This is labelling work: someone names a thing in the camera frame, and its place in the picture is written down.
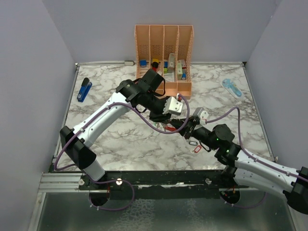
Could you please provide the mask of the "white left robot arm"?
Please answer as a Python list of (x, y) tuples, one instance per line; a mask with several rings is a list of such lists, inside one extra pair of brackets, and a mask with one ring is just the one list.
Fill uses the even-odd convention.
[(129, 111), (143, 106), (150, 114), (166, 120), (174, 112), (181, 112), (181, 106), (172, 96), (156, 92), (164, 78), (154, 70), (148, 70), (142, 78), (123, 80), (115, 92), (97, 111), (83, 122), (60, 131), (62, 150), (73, 163), (90, 177), (90, 185), (101, 190), (106, 185), (105, 170), (97, 161), (97, 155), (90, 150), (97, 138), (117, 119)]

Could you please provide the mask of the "metal key organizer red handle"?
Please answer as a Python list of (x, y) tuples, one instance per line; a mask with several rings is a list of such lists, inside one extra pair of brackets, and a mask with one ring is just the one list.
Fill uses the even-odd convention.
[(171, 125), (171, 124), (166, 124), (161, 121), (154, 120), (153, 121), (153, 126), (155, 131), (158, 131), (159, 133), (163, 134), (173, 134), (181, 131), (182, 126), (179, 126), (178, 128)]

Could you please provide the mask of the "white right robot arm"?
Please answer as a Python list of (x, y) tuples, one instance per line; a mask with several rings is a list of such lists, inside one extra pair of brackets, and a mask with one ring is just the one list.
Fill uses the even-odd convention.
[(235, 144), (235, 135), (225, 124), (212, 130), (197, 128), (198, 121), (189, 119), (180, 131), (185, 138), (193, 137), (215, 151), (215, 158), (225, 165), (221, 183), (226, 188), (248, 186), (282, 198), (294, 210), (308, 213), (308, 169), (279, 165)]

